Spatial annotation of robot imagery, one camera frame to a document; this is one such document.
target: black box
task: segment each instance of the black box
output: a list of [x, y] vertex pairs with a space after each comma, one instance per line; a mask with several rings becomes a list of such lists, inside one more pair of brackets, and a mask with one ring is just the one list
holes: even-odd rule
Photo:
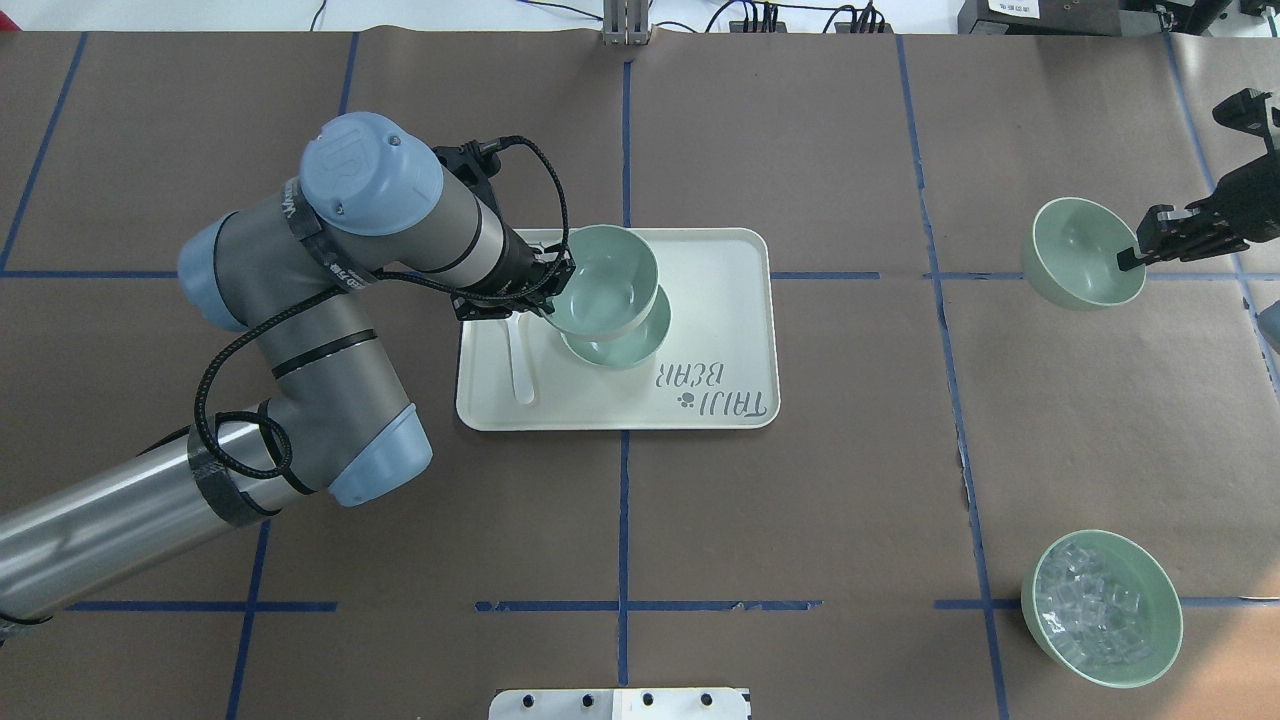
[[[992, 10], [1000, 3], [1039, 5], [1039, 19]], [[960, 35], [1120, 35], [1116, 0], [965, 0], [956, 15]]]

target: white tray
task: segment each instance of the white tray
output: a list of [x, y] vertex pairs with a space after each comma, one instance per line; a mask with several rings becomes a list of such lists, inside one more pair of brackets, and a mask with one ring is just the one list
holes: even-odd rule
[[[584, 363], [524, 319], [536, 398], [516, 400], [503, 320], [462, 324], [458, 418], [477, 430], [745, 429], [778, 414], [778, 359], [764, 240], [744, 228], [635, 229], [658, 259], [671, 329], [635, 368]], [[550, 245], [561, 231], [520, 231]]]

